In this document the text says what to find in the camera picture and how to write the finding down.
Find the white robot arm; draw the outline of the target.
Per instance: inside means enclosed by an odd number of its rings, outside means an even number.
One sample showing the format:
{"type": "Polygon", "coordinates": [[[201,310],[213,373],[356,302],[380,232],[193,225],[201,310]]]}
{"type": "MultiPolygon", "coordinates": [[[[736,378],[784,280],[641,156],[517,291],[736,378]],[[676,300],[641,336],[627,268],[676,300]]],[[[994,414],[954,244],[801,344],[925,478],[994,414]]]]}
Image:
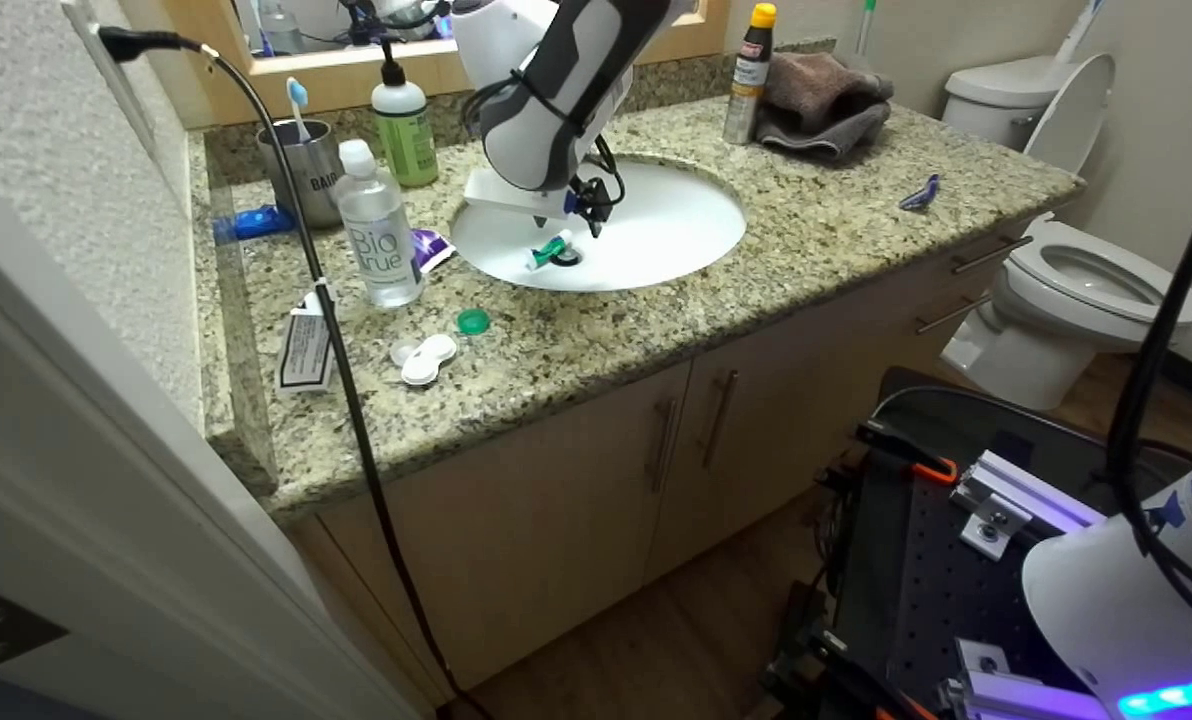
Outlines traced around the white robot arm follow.
{"type": "Polygon", "coordinates": [[[534,225],[579,214],[601,232],[623,190],[603,122],[633,88],[633,64],[693,0],[446,0],[451,40],[472,83],[458,122],[495,187],[534,225]]]}

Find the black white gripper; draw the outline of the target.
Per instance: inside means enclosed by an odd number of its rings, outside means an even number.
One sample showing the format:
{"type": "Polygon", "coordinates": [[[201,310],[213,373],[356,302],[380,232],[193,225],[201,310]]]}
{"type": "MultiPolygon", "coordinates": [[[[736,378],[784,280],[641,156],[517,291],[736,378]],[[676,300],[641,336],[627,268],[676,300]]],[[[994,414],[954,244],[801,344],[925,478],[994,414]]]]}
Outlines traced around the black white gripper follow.
{"type": "Polygon", "coordinates": [[[627,185],[607,140],[577,140],[547,156],[545,178],[528,194],[528,214],[534,225],[579,218],[592,236],[601,236],[623,194],[627,185]]]}

